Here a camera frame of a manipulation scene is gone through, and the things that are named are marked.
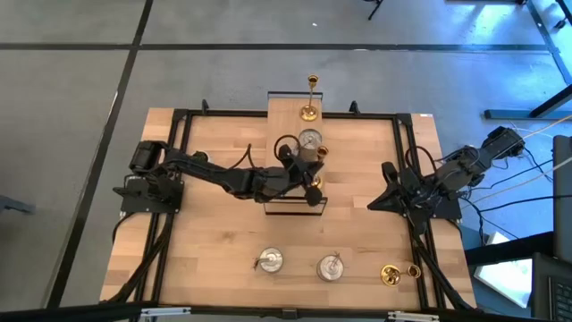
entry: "wire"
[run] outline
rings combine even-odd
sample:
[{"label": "wire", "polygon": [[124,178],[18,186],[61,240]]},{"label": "wire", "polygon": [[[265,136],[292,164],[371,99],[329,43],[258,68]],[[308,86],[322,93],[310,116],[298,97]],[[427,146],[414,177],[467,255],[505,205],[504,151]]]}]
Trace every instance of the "wire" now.
[{"label": "wire", "polygon": [[533,135],[535,135],[535,134],[538,134],[538,133],[541,133],[541,132],[543,132],[543,131],[546,131],[546,130],[550,129],[552,126],[554,126],[554,125],[556,125],[556,124],[558,124],[558,123],[562,123],[562,122],[566,121],[566,120],[569,119],[569,118],[572,118],[572,114],[570,114],[570,115],[568,115],[568,116],[566,116],[566,117],[563,117],[563,118],[559,119],[558,121],[556,121],[556,122],[554,122],[554,123],[551,123],[551,124],[549,124],[549,125],[546,125],[546,126],[544,126],[543,128],[541,128],[540,130],[536,130],[536,131],[534,131],[534,132],[532,132],[532,133],[530,133],[530,134],[527,134],[526,136],[524,136],[524,137],[522,138],[522,140],[528,139],[528,138],[530,138],[531,136],[533,136]]},{"label": "wire", "polygon": [[512,201],[512,202],[509,202],[509,203],[506,203],[504,205],[500,205],[497,207],[483,209],[483,210],[481,210],[481,212],[493,211],[496,209],[516,205],[516,204],[523,203],[523,202],[530,202],[530,201],[537,201],[537,200],[544,200],[544,199],[561,199],[561,198],[572,198],[572,195],[557,195],[557,196],[537,197],[537,198],[531,198],[531,199],[522,199],[522,200]]},{"label": "wire", "polygon": [[[519,130],[519,131],[527,131],[527,132],[531,132],[531,133],[534,132],[534,131],[530,131],[530,130],[527,130],[527,129],[518,128],[518,127],[516,127],[516,126],[513,127],[512,129],[513,129],[513,130]],[[539,133],[536,133],[536,134],[541,134],[541,135],[543,135],[543,136],[545,136],[545,137],[554,138],[553,135],[546,134],[546,133],[540,133],[540,132],[539,132]]]},{"label": "wire", "polygon": [[437,191],[437,189],[439,189],[439,186],[442,185],[447,179],[449,179],[450,176],[452,176],[453,174],[458,174],[461,171],[462,170],[460,170],[460,169],[451,170],[442,179],[438,180],[437,183],[435,184],[435,187],[433,188],[433,190],[429,194],[429,199],[433,197],[433,194]]},{"label": "wire", "polygon": [[490,221],[489,219],[485,218],[484,216],[483,216],[483,220],[484,220],[485,222],[487,222],[487,223],[489,223],[489,224],[491,224],[491,225],[493,225],[493,226],[495,226],[495,227],[501,229],[503,232],[509,234],[510,236],[514,237],[515,239],[520,239],[520,238],[519,238],[518,236],[516,236],[515,234],[513,234],[513,233],[509,232],[508,230],[502,228],[501,226],[495,224],[494,222]]},{"label": "wire", "polygon": [[[536,159],[534,159],[533,153],[530,152],[530,150],[528,148],[525,148],[525,151],[528,152],[530,157],[533,159],[533,163],[538,168],[538,171],[542,172],[543,169],[538,165],[538,163],[536,162]],[[546,178],[546,180],[548,180],[548,182],[552,182],[552,178],[550,178],[550,176],[548,174],[545,174],[544,177]]]},{"label": "wire", "polygon": [[[542,163],[539,164],[539,165],[540,165],[540,166],[546,165],[547,163],[550,163],[550,162],[552,162],[552,159],[550,159],[550,160],[548,160],[548,161],[544,161],[544,162],[542,162]],[[510,177],[508,177],[508,178],[506,178],[506,179],[502,179],[502,180],[500,180],[499,182],[495,182],[495,183],[493,183],[492,186],[490,186],[490,187],[478,187],[478,188],[473,188],[473,189],[471,189],[471,191],[484,190],[484,189],[492,189],[495,185],[497,185],[497,184],[499,184],[499,183],[506,182],[506,181],[508,181],[508,180],[510,180],[510,179],[512,179],[512,178],[515,178],[515,177],[517,177],[517,176],[519,176],[519,175],[521,175],[521,174],[527,173],[527,172],[532,171],[532,170],[534,170],[534,169],[536,169],[536,166],[533,166],[533,167],[528,168],[528,169],[526,169],[526,170],[524,170],[524,171],[521,171],[521,172],[519,172],[518,174],[511,175]]]},{"label": "wire", "polygon": [[115,224],[114,232],[113,232],[112,235],[111,235],[111,243],[112,243],[112,244],[115,243],[115,235],[117,234],[117,229],[119,229],[119,226],[120,226],[125,220],[127,220],[129,217],[133,216],[133,214],[135,214],[135,213],[134,213],[134,212],[126,213],[125,216],[123,216],[123,218],[121,218],[121,219],[117,222],[117,224]]},{"label": "wire", "polygon": [[222,170],[222,172],[227,172],[239,166],[246,157],[248,157],[248,160],[250,161],[250,163],[252,163],[252,157],[250,156],[250,148],[252,148],[252,144],[249,143],[247,146],[247,150],[244,152],[244,155],[242,155],[239,161],[237,161],[234,165],[231,165],[229,168]]},{"label": "wire", "polygon": [[515,189],[515,188],[518,188],[518,187],[520,187],[520,186],[523,186],[523,185],[525,185],[525,184],[527,184],[527,183],[533,182],[534,180],[538,180],[539,178],[543,177],[545,174],[549,174],[549,173],[551,173],[551,172],[553,172],[553,171],[558,170],[559,168],[561,168],[561,167],[564,166],[565,164],[569,163],[570,161],[572,161],[572,157],[567,158],[566,160],[560,162],[558,165],[554,166],[552,169],[550,169],[550,170],[548,170],[548,171],[545,171],[545,172],[541,173],[540,175],[535,176],[534,178],[532,178],[532,179],[530,179],[530,180],[527,180],[527,181],[525,181],[525,182],[521,182],[521,183],[519,183],[519,184],[515,184],[514,186],[508,187],[507,189],[494,192],[494,193],[492,193],[492,194],[490,194],[490,195],[484,196],[484,197],[482,197],[482,198],[480,198],[480,199],[477,199],[477,200],[475,200],[475,201],[473,201],[473,202],[476,203],[476,202],[479,202],[479,201],[481,201],[481,200],[488,199],[488,198],[490,198],[490,197],[496,196],[496,195],[501,194],[501,193],[503,193],[503,192],[511,191],[511,190],[513,190],[513,189]]},{"label": "wire", "polygon": [[447,219],[447,221],[450,222],[451,225],[454,225],[455,228],[457,228],[458,234],[461,236],[461,240],[463,240],[463,231],[461,231],[461,227],[457,224],[457,222],[455,222],[453,219]]},{"label": "wire", "polygon": [[445,156],[445,157],[442,157],[442,158],[439,158],[439,159],[435,159],[435,162],[441,162],[441,161],[443,161],[443,160],[447,160],[447,159],[449,159],[450,157],[453,157],[454,155],[458,154],[459,151],[460,151],[460,149],[457,149],[457,150],[455,150],[455,151],[449,153],[449,154],[448,154],[447,156]]},{"label": "wire", "polygon": [[504,167],[495,165],[493,162],[491,162],[491,166],[492,166],[492,167],[495,167],[495,168],[497,168],[497,169],[507,170],[507,169],[509,168],[509,157],[505,157],[505,158],[503,158],[503,160],[504,160],[504,164],[505,164]]},{"label": "wire", "polygon": [[[431,161],[431,166],[433,167],[433,171],[437,172],[437,165],[435,165],[435,160],[433,160],[433,156],[431,155],[431,153],[429,153],[429,151],[426,148],[423,148],[422,146],[415,146],[415,148],[425,152],[425,154],[427,155],[427,157],[429,157],[429,160]],[[407,165],[413,169],[414,167],[411,165],[411,160],[409,160],[410,150],[411,148],[408,148],[408,150],[405,151],[405,163],[407,163]]]},{"label": "wire", "polygon": [[481,213],[481,209],[479,209],[479,207],[475,206],[474,203],[471,202],[471,200],[469,199],[465,199],[465,198],[460,198],[463,199],[464,201],[468,202],[469,206],[473,207],[473,209],[476,211],[476,214],[479,216],[479,238],[481,240],[481,246],[484,246],[485,242],[484,242],[484,231],[483,231],[483,214]]},{"label": "wire", "polygon": [[284,140],[286,138],[290,138],[290,139],[294,139],[296,141],[296,148],[298,149],[298,151],[300,150],[300,140],[298,140],[297,137],[291,135],[291,134],[285,134],[282,135],[280,138],[278,138],[278,140],[276,140],[276,143],[274,143],[274,157],[276,157],[276,160],[280,160],[279,156],[278,156],[278,152],[276,151],[276,148],[278,148],[278,143],[280,143],[281,140]]},{"label": "wire", "polygon": [[475,159],[475,161],[473,161],[473,163],[467,167],[467,168],[470,168],[471,166],[475,165],[475,164],[479,161],[479,159],[481,158],[481,151],[480,151],[478,148],[475,148],[475,147],[471,147],[471,146],[467,146],[467,147],[468,147],[468,148],[471,148],[471,149],[473,149],[473,150],[476,151],[476,159]]}]

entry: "white cable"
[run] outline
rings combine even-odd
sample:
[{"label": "white cable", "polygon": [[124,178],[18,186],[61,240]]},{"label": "white cable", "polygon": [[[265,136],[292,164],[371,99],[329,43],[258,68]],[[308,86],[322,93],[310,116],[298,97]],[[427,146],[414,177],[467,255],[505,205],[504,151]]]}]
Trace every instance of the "white cable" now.
[{"label": "white cable", "polygon": [[562,123],[562,122],[566,121],[566,120],[569,119],[569,118],[572,118],[572,114],[570,114],[570,115],[568,115],[568,116],[566,116],[566,117],[563,117],[563,118],[559,119],[558,121],[556,121],[556,122],[554,122],[554,123],[552,123],[552,124],[546,125],[546,126],[544,126],[543,128],[541,128],[540,130],[536,130],[536,131],[534,131],[534,132],[532,132],[532,133],[526,135],[524,138],[522,138],[522,140],[524,140],[524,139],[526,139],[526,138],[530,138],[531,136],[533,136],[533,135],[535,135],[535,134],[538,134],[538,133],[540,133],[540,132],[542,132],[542,131],[548,130],[548,129],[550,129],[552,126],[554,126],[554,125],[556,125],[556,124],[558,124],[558,123]]},{"label": "white cable", "polygon": [[[534,132],[534,131],[530,131],[530,130],[527,130],[527,129],[521,129],[521,128],[518,128],[518,127],[514,127],[514,128],[512,128],[512,129],[513,129],[513,130],[519,130],[519,131]],[[540,133],[540,132],[538,132],[538,133],[536,133],[536,134],[542,134],[543,136],[546,136],[546,137],[549,137],[549,138],[554,138],[553,135],[546,134],[546,133]]]},{"label": "white cable", "polygon": [[514,185],[514,186],[512,186],[512,187],[508,187],[507,189],[494,192],[494,193],[492,193],[492,194],[490,194],[490,195],[488,195],[488,196],[484,196],[484,197],[482,197],[482,198],[479,198],[479,199],[473,201],[473,203],[477,203],[477,202],[479,202],[479,201],[481,201],[481,200],[488,199],[488,198],[490,198],[490,197],[492,197],[492,196],[496,196],[496,195],[501,194],[501,193],[503,193],[503,192],[505,192],[505,191],[510,191],[510,190],[513,190],[513,189],[515,189],[515,188],[517,188],[517,187],[523,186],[523,185],[525,185],[525,184],[527,184],[527,183],[533,182],[534,180],[537,180],[537,179],[539,179],[539,178],[542,178],[542,177],[545,176],[546,174],[549,174],[549,173],[551,173],[551,172],[553,172],[553,171],[558,170],[560,167],[564,166],[565,164],[567,164],[567,163],[570,162],[570,161],[572,161],[572,157],[567,158],[566,160],[564,160],[564,161],[560,162],[559,164],[557,164],[556,166],[554,166],[552,169],[547,170],[547,171],[541,173],[540,175],[535,176],[534,178],[532,178],[532,179],[530,179],[530,180],[527,180],[527,181],[525,181],[525,182],[521,182],[521,183],[516,184],[516,185]]}]

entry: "wooden tabletop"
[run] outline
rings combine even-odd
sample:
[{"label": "wooden tabletop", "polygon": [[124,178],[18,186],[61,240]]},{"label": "wooden tabletop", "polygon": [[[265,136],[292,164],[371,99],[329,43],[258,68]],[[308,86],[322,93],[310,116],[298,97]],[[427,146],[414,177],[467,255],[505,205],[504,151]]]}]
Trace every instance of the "wooden tabletop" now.
[{"label": "wooden tabletop", "polygon": [[[171,108],[149,109],[142,139],[167,141],[172,112]],[[433,117],[412,116],[416,144],[440,157]],[[182,126],[179,128],[177,141]],[[264,117],[195,116],[187,153],[206,151],[212,162],[230,166],[250,143],[254,163],[264,166],[268,132]],[[366,209],[385,190],[381,163],[397,164],[391,122],[324,118],[322,134],[330,150],[322,173],[324,196],[328,197],[322,216],[267,216],[261,204],[235,199],[216,185],[183,176],[184,200],[174,221],[161,303],[419,309],[413,278],[404,277],[397,287],[380,280],[382,266],[393,264],[405,270],[412,264],[405,219]],[[406,138],[404,129],[402,138]],[[403,144],[407,149],[406,139]],[[423,154],[420,158],[422,168],[429,173],[428,159]],[[102,300],[118,292],[141,261],[149,218],[149,214],[136,214],[120,227]],[[463,299],[475,305],[457,228],[443,220],[433,220],[432,225],[443,273]],[[280,249],[284,256],[282,270],[274,275],[252,269],[254,259],[267,247]],[[345,271],[340,280],[326,283],[316,275],[315,265],[334,252],[341,254]],[[434,305],[433,284],[426,268],[425,272],[429,301]],[[151,267],[145,299],[150,297],[154,276]]]}]

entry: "black cable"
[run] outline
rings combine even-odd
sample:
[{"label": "black cable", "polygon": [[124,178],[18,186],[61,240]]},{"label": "black cable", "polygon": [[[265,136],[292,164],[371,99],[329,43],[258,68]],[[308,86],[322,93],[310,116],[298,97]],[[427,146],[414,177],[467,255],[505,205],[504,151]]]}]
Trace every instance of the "black cable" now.
[{"label": "black cable", "polygon": [[479,209],[477,206],[475,206],[474,203],[471,202],[471,200],[469,199],[465,199],[465,198],[460,198],[463,199],[464,201],[468,202],[469,205],[471,205],[471,207],[473,207],[473,209],[476,211],[476,214],[479,216],[479,238],[481,239],[481,246],[485,245],[484,242],[484,231],[483,231],[483,214],[481,214],[481,209]]},{"label": "black cable", "polygon": [[[435,160],[433,159],[431,153],[429,153],[429,151],[426,148],[423,148],[422,146],[415,146],[415,148],[425,152],[425,154],[429,157],[429,160],[431,161],[431,166],[433,167],[433,171],[437,172],[437,165],[435,164]],[[405,163],[408,165],[408,167],[414,169],[414,167],[411,165],[411,160],[409,159],[409,154],[411,152],[410,150],[411,148],[408,148],[408,150],[405,151]]]},{"label": "black cable", "polygon": [[537,197],[537,198],[531,198],[531,199],[522,199],[522,200],[512,201],[512,202],[509,202],[509,203],[506,203],[504,205],[500,205],[497,207],[483,209],[483,210],[481,210],[481,212],[493,211],[496,209],[504,208],[504,207],[511,206],[511,205],[516,205],[516,204],[523,203],[523,202],[530,202],[530,201],[537,201],[537,200],[544,200],[544,199],[560,199],[560,198],[572,198],[572,195],[558,195],[558,196],[546,196],[546,197]]},{"label": "black cable", "polygon": [[115,243],[115,235],[117,234],[117,229],[119,228],[119,226],[120,226],[125,220],[127,220],[127,218],[131,217],[133,214],[135,214],[135,213],[133,213],[133,212],[126,213],[125,216],[123,216],[123,218],[121,218],[121,219],[117,222],[117,224],[115,224],[114,232],[112,233],[112,236],[111,236],[111,243],[112,243],[112,244]]},{"label": "black cable", "polygon": [[458,294],[458,292],[450,284],[447,276],[439,269],[439,266],[432,259],[431,254],[425,248],[425,245],[419,238],[419,236],[413,234],[414,246],[416,247],[417,254],[423,259],[427,267],[431,271],[433,278],[437,280],[437,283],[442,287],[445,295],[449,298],[449,301],[455,309],[472,309],[463,298]]},{"label": "black cable", "polygon": [[447,156],[439,158],[439,159],[435,159],[435,162],[441,162],[441,161],[447,161],[447,159],[455,156],[456,154],[458,154],[458,152],[460,151],[460,149],[454,150],[453,152],[449,153]]},{"label": "black cable", "polygon": [[244,161],[244,159],[250,155],[250,148],[251,148],[251,147],[252,147],[252,144],[249,143],[248,146],[247,146],[247,150],[244,151],[244,154],[243,154],[242,157],[239,159],[239,161],[237,161],[234,165],[231,165],[231,166],[228,167],[227,169],[222,170],[222,172],[226,172],[226,171],[232,170],[232,169],[234,169],[235,167],[239,166],[239,165],[242,163],[242,161]]},{"label": "black cable", "polygon": [[489,219],[483,217],[483,220],[484,220],[485,222],[487,222],[487,223],[489,223],[489,224],[491,224],[491,225],[493,225],[493,226],[495,226],[495,227],[501,229],[503,232],[505,232],[505,233],[511,235],[511,236],[514,237],[515,239],[520,239],[520,238],[519,238],[518,236],[516,236],[515,234],[513,234],[513,233],[509,232],[508,230],[502,228],[501,226],[495,224],[494,222],[490,221]]},{"label": "black cable", "polygon": [[471,197],[473,196],[473,187],[468,186],[468,189],[466,191],[459,191],[457,196],[460,198],[462,197],[462,198],[471,199]]},{"label": "black cable", "polygon": [[453,174],[458,174],[461,171],[462,171],[461,169],[451,170],[442,179],[438,180],[437,183],[435,184],[435,187],[433,188],[433,190],[429,194],[429,199],[433,197],[433,194],[439,189],[439,186],[442,185],[447,179],[449,179],[450,176],[452,176]]},{"label": "black cable", "polygon": [[503,160],[504,160],[504,165],[505,165],[504,167],[495,165],[493,162],[491,162],[491,166],[495,167],[497,169],[501,169],[501,170],[509,169],[509,157],[505,157]]},{"label": "black cable", "polygon": [[278,138],[278,140],[276,140],[276,142],[274,143],[274,157],[276,157],[276,160],[280,160],[280,158],[278,157],[278,152],[276,151],[276,149],[278,148],[278,143],[280,143],[280,141],[282,141],[282,140],[284,140],[284,139],[287,139],[287,138],[294,139],[294,140],[296,141],[296,148],[298,149],[298,151],[300,151],[301,144],[300,144],[300,140],[298,140],[297,137],[295,137],[295,136],[293,136],[293,135],[291,135],[291,134],[282,135],[282,136],[281,136],[280,138]]},{"label": "black cable", "polygon": [[[539,165],[546,165],[546,164],[549,163],[549,162],[552,162],[552,159],[550,159],[550,160],[548,160],[548,161],[545,161],[545,162],[542,162],[542,163],[539,164]],[[490,187],[478,187],[478,188],[473,188],[473,191],[475,191],[475,190],[492,189],[492,187],[494,187],[495,185],[497,185],[497,184],[499,184],[499,183],[506,182],[506,181],[508,181],[508,180],[510,180],[510,179],[513,179],[513,178],[515,178],[515,177],[517,177],[517,176],[519,176],[519,175],[521,175],[521,174],[527,173],[527,172],[529,172],[529,171],[531,171],[531,170],[534,170],[534,169],[536,169],[536,166],[533,166],[533,167],[528,168],[528,169],[526,169],[526,170],[524,170],[524,171],[521,171],[521,172],[519,172],[518,174],[511,175],[510,177],[508,177],[508,178],[506,178],[506,179],[502,179],[502,180],[500,180],[499,182],[495,182],[495,183],[493,183]]]},{"label": "black cable", "polygon": [[454,225],[455,228],[457,228],[458,234],[461,236],[461,240],[463,240],[463,232],[461,231],[461,227],[457,224],[457,222],[455,222],[454,219],[447,219],[447,221]]},{"label": "black cable", "polygon": [[135,269],[129,280],[122,286],[118,293],[116,293],[111,299],[108,301],[110,302],[125,302],[129,299],[129,296],[135,289],[135,286],[139,283],[139,280],[143,277],[143,275],[149,270],[151,263],[153,263],[156,255],[159,253],[160,250],[163,249],[164,245],[167,241],[167,233],[168,225],[163,226],[163,230],[159,237],[157,237],[153,246],[149,250],[149,253],[143,257],[139,266]]},{"label": "black cable", "polygon": [[479,150],[478,148],[475,147],[471,147],[471,146],[465,146],[465,148],[471,148],[473,150],[476,151],[476,159],[475,161],[473,161],[472,164],[470,164],[467,168],[470,168],[471,166],[475,165],[477,162],[479,162],[479,159],[481,158],[481,150]]},{"label": "black cable", "polygon": [[255,169],[256,166],[254,165],[254,162],[252,161],[252,154],[250,153],[250,152],[251,152],[251,151],[250,151],[250,148],[251,148],[251,144],[248,144],[248,155],[247,155],[247,157],[248,157],[248,162],[250,163],[250,166],[251,166],[253,169]]},{"label": "black cable", "polygon": [[[536,168],[538,168],[538,171],[540,171],[540,173],[543,173],[543,169],[540,167],[540,165],[538,165],[538,163],[536,162],[536,160],[534,159],[534,155],[532,152],[530,152],[530,150],[528,148],[525,148],[525,151],[528,152],[528,154],[530,155],[530,157],[533,159],[533,163],[535,165]],[[544,178],[546,178],[546,180],[548,180],[548,182],[552,183],[552,178],[550,178],[550,176],[548,174],[544,174]]]}]

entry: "brass cup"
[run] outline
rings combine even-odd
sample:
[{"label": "brass cup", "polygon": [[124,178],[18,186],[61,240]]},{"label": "brass cup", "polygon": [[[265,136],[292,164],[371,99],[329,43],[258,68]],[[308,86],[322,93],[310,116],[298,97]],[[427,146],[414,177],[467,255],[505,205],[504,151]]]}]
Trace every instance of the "brass cup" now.
[{"label": "brass cup", "polygon": [[388,286],[397,286],[401,282],[401,272],[394,265],[386,265],[382,267],[380,277],[384,284]]},{"label": "brass cup", "polygon": [[318,77],[316,75],[310,75],[307,77],[307,82],[310,85],[310,88],[313,89],[318,83]]},{"label": "brass cup", "polygon": [[326,146],[319,146],[316,153],[318,155],[318,161],[322,162],[324,161],[325,156],[327,156],[328,153],[330,153],[330,150]]},{"label": "brass cup", "polygon": [[417,265],[411,265],[408,267],[408,275],[413,278],[419,278],[421,276],[421,268]]}]

